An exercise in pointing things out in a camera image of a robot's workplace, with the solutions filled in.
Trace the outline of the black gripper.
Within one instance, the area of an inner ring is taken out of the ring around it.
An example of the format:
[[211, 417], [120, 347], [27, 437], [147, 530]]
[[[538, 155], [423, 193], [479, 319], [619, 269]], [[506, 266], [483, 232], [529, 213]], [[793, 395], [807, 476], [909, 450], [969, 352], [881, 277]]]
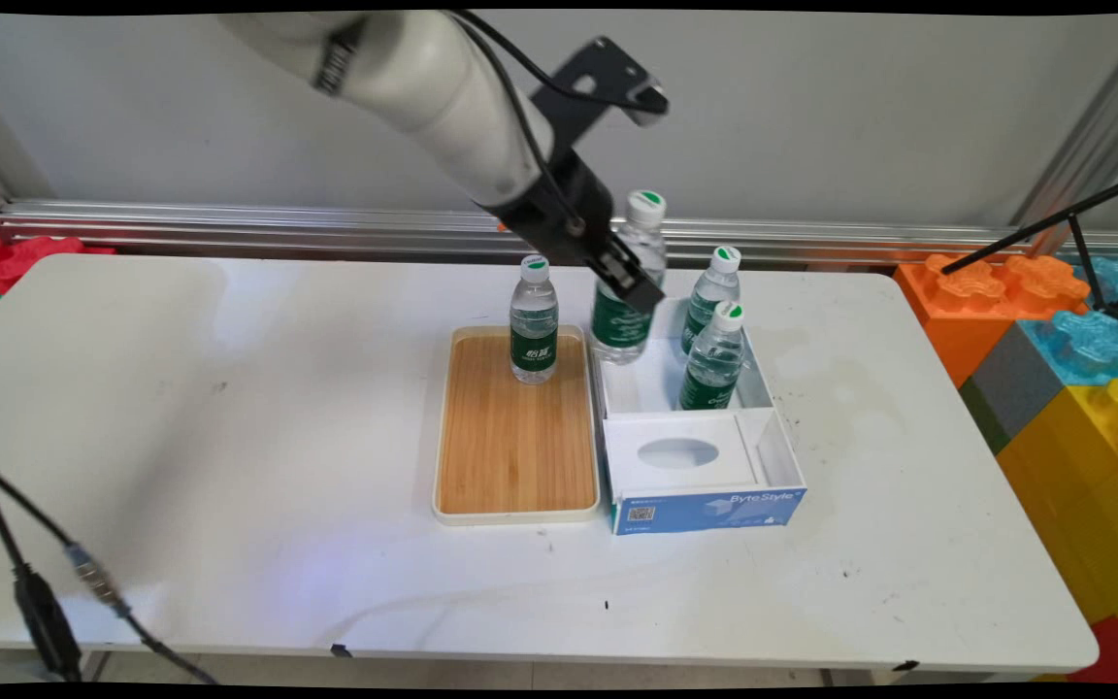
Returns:
[[574, 148], [547, 166], [563, 198], [540, 178], [506, 202], [479, 207], [542, 255], [589, 266], [618, 301], [652, 315], [666, 296], [666, 251], [612, 233], [612, 193]]

